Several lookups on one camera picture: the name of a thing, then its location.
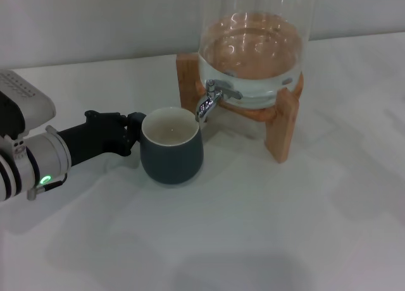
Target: metal spigot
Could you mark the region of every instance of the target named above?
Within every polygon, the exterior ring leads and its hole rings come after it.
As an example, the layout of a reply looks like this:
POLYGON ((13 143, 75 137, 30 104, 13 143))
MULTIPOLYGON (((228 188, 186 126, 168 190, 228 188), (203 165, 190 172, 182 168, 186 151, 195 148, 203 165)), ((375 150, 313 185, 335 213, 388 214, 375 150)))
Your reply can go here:
POLYGON ((243 95, 232 88, 232 85, 223 80, 208 80, 205 84, 207 94, 198 102, 196 120, 204 121, 208 114, 215 109, 222 99, 242 99, 243 95))

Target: dark gray mug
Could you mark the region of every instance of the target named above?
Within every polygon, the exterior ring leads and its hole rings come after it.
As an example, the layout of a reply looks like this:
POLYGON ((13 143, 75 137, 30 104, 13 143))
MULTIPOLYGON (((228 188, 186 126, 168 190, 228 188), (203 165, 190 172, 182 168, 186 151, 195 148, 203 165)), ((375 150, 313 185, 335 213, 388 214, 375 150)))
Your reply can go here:
POLYGON ((186 109, 163 108, 147 115, 139 142, 142 165, 157 182, 186 182, 203 164, 201 129, 186 109))

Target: green led light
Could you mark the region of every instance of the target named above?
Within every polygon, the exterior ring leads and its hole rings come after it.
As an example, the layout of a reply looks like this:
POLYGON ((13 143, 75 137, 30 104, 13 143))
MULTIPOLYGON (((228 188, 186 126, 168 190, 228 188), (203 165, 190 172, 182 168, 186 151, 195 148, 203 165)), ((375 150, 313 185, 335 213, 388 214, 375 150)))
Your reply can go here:
POLYGON ((49 175, 45 176, 43 179, 40 180, 40 184, 44 185, 45 183, 50 182, 51 179, 52 179, 52 177, 50 177, 49 175))

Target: white table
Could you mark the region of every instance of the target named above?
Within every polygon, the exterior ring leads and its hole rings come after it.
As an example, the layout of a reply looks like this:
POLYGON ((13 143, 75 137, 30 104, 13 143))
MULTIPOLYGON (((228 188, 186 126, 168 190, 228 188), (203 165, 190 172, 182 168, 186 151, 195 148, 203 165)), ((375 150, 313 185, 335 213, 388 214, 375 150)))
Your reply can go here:
MULTIPOLYGON (((285 164, 263 124, 220 109, 185 185, 150 180, 138 145, 81 164, 0 206, 0 290, 404 290, 405 34, 311 42, 306 61, 285 164)), ((179 105, 175 56, 17 72, 59 130, 179 105)))

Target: faucet handle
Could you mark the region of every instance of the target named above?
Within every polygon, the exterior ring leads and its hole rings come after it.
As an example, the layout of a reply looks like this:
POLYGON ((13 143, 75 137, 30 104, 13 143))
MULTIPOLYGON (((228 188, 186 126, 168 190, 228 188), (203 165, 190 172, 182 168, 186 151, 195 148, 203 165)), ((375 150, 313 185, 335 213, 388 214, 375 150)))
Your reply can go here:
POLYGON ((234 90, 232 84, 223 80, 208 80, 206 82, 207 93, 219 92, 229 98, 242 99, 243 95, 238 90, 234 90))

